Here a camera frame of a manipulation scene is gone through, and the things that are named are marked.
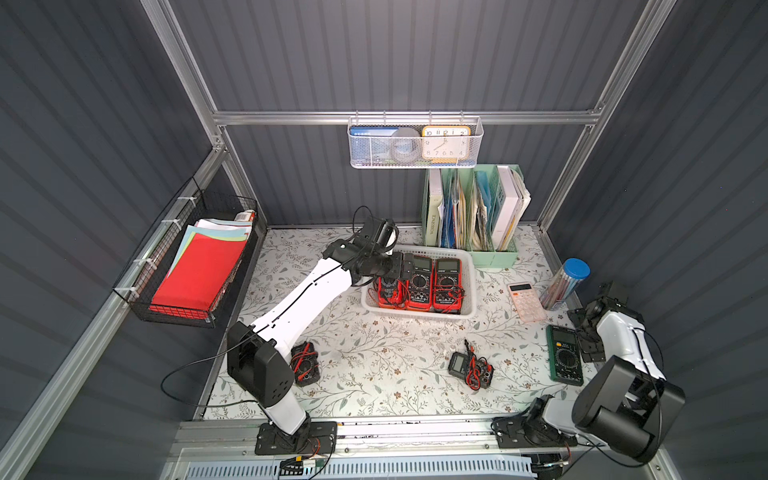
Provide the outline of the dark green multimeter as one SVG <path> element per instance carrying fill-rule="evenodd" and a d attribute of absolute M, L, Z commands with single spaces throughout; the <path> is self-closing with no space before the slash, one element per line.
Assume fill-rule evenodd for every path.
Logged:
<path fill-rule="evenodd" d="M 582 386 L 584 376 L 575 330 L 556 325 L 546 327 L 550 379 L 572 386 Z"/>

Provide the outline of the white plastic basket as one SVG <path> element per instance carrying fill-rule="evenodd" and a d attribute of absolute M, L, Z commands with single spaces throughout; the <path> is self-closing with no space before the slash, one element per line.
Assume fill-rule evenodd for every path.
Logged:
<path fill-rule="evenodd" d="M 466 320 L 477 313 L 475 266 L 462 250 L 403 245 L 413 261 L 409 280 L 376 280 L 362 288 L 362 306 L 374 313 L 424 319 Z"/>

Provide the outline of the red ANENG multimeter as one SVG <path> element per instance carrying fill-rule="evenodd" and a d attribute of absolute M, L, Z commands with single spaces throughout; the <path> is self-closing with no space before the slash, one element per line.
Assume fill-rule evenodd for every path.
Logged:
<path fill-rule="evenodd" d="M 464 299 L 461 261 L 456 258 L 437 259 L 433 274 L 432 305 L 436 312 L 459 314 Z"/>

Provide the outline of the small black multimeter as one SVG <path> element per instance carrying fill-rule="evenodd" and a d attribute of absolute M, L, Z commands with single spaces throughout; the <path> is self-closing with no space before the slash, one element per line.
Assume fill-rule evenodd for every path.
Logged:
<path fill-rule="evenodd" d="M 319 353 L 310 341 L 304 341 L 291 349 L 290 367 L 299 387 L 312 385 L 320 380 Z"/>
<path fill-rule="evenodd" d="M 448 373 L 460 379 L 472 391 L 479 391 L 490 387 L 494 367 L 485 357 L 478 356 L 473 345 L 464 340 L 465 352 L 455 351 L 448 363 Z"/>

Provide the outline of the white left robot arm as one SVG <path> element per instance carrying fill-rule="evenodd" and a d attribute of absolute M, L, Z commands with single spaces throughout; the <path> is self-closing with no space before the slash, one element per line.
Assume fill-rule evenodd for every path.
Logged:
<path fill-rule="evenodd" d="M 310 424 L 292 388 L 290 361 L 299 337 L 337 297 L 362 279 L 405 281 L 413 260 L 396 252 L 399 230 L 391 219 L 369 217 L 347 238 L 322 252 L 313 269 L 266 314 L 227 333 L 227 373 L 249 392 L 271 424 L 295 435 Z"/>

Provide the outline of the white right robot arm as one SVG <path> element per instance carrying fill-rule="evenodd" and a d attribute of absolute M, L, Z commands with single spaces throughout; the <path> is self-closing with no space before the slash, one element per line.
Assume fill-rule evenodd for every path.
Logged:
<path fill-rule="evenodd" d="M 536 399 L 524 414 L 522 432 L 534 445 L 566 445 L 576 435 L 598 439 L 639 464 L 656 455 L 685 403 L 647 343 L 642 314 L 630 308 L 627 290 L 602 283 L 586 306 L 570 310 L 587 353 L 601 353 L 602 366 L 574 401 Z"/>

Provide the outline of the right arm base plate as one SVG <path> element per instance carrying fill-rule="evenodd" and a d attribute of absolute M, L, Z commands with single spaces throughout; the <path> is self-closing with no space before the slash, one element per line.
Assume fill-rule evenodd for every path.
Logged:
<path fill-rule="evenodd" d="M 576 447 L 575 435 L 562 432 L 540 418 L 524 415 L 497 417 L 491 422 L 500 449 L 566 448 Z"/>

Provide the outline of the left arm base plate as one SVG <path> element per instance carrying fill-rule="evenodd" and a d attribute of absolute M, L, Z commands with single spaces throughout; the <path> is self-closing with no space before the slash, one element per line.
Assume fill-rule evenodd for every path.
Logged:
<path fill-rule="evenodd" d="M 335 451 L 338 424 L 332 421 L 306 420 L 288 434 L 273 423 L 263 423 L 258 431 L 254 453 L 257 456 L 328 455 Z"/>

